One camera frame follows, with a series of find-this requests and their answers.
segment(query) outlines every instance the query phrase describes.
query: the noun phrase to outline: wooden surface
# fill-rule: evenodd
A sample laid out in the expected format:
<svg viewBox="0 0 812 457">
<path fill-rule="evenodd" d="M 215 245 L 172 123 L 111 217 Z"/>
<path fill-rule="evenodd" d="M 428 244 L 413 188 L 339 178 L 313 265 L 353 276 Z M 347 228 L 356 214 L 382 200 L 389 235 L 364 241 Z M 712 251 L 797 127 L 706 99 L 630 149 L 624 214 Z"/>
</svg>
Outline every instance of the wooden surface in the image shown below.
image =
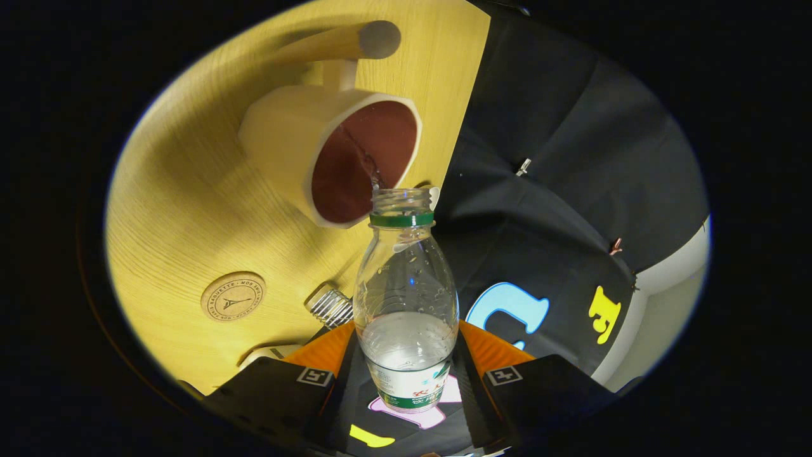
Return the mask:
<svg viewBox="0 0 812 457">
<path fill-rule="evenodd" d="M 203 394 L 234 376 L 253 347 L 309 339 L 320 324 L 303 303 L 323 281 L 352 295 L 369 228 L 313 225 L 246 161 L 236 132 L 263 94 L 321 83 L 320 63 L 274 65 L 274 50 L 370 20 L 390 20 L 402 39 L 392 56 L 358 63 L 356 86 L 415 102 L 423 136 L 404 186 L 441 185 L 490 20 L 465 0 L 320 0 L 286 11 L 191 66 L 124 148 L 106 216 L 111 278 L 153 357 Z M 240 271 L 264 279 L 262 303 L 234 322 L 207 317 L 203 291 Z"/>
</svg>

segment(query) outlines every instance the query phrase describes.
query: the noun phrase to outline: black fabric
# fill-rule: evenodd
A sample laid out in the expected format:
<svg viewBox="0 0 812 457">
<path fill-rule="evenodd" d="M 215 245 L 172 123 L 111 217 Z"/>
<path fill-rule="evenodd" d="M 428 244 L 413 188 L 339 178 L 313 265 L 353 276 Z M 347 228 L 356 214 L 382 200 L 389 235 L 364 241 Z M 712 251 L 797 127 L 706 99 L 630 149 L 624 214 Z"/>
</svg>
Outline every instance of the black fabric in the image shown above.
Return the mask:
<svg viewBox="0 0 812 457">
<path fill-rule="evenodd" d="M 528 336 L 497 311 L 486 330 L 591 374 L 623 325 L 635 273 L 682 247 L 708 216 L 702 175 L 639 80 L 536 20 L 474 3 L 491 15 L 490 31 L 434 235 L 461 318 L 489 287 L 513 283 L 550 300 L 541 327 Z M 618 238 L 622 251 L 610 255 Z M 598 286 L 621 303 L 603 344 L 588 315 Z"/>
<path fill-rule="evenodd" d="M 480 168 L 478 151 L 466 149 L 465 137 L 461 136 L 458 150 L 465 150 L 471 166 L 459 169 L 483 186 L 469 194 L 471 200 L 447 210 L 446 219 L 434 229 L 457 281 L 460 316 L 468 314 L 486 289 L 511 282 L 535 298 L 550 300 L 541 327 L 529 336 L 520 321 L 496 312 L 485 330 L 510 343 L 525 341 L 525 351 L 535 357 L 558 354 L 592 374 L 622 327 L 633 275 L 622 259 L 608 254 L 594 229 L 543 185 Z M 456 193 L 462 194 L 462 189 L 448 186 L 446 192 L 460 198 Z M 620 316 L 604 344 L 597 343 L 594 318 L 589 316 L 598 286 L 621 303 Z"/>
<path fill-rule="evenodd" d="M 622 256 L 634 272 L 684 245 L 709 209 L 697 160 L 666 108 L 580 42 L 514 11 L 474 3 L 491 15 L 464 119 L 477 135 L 470 147 L 487 155 L 480 166 L 505 175 L 531 159 L 524 178 L 561 197 L 606 248 L 623 238 Z M 481 188 L 480 176 L 460 176 L 471 161 L 458 145 L 438 222 L 463 202 L 449 189 Z"/>
</svg>

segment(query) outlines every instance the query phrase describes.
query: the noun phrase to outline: water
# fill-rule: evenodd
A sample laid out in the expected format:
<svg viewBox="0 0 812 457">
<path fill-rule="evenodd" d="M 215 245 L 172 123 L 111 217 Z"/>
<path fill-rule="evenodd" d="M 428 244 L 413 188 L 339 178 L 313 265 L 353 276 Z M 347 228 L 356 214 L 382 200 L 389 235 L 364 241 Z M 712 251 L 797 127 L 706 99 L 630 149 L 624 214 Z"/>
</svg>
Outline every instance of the water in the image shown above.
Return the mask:
<svg viewBox="0 0 812 457">
<path fill-rule="evenodd" d="M 361 347 L 368 359 L 390 370 L 419 371 L 444 361 L 456 342 L 456 329 L 430 314 L 395 312 L 364 329 Z"/>
<path fill-rule="evenodd" d="M 358 156 L 358 161 L 361 162 L 361 166 L 364 168 L 364 172 L 366 172 L 366 174 L 369 176 L 369 181 L 372 184 L 372 195 L 374 196 L 377 194 L 381 187 L 385 189 L 387 187 L 386 183 L 383 182 L 383 178 L 381 178 L 381 171 L 378 169 L 378 164 L 375 163 L 375 159 L 373 159 L 372 155 L 369 155 L 369 153 L 358 143 L 358 140 L 355 139 L 350 131 L 344 128 L 344 124 L 339 124 L 336 131 L 342 133 L 345 141 L 349 142 L 355 149 Z"/>
<path fill-rule="evenodd" d="M 451 371 L 456 326 L 421 312 L 394 312 L 366 325 L 361 349 L 383 403 L 416 414 L 433 408 Z"/>
</svg>

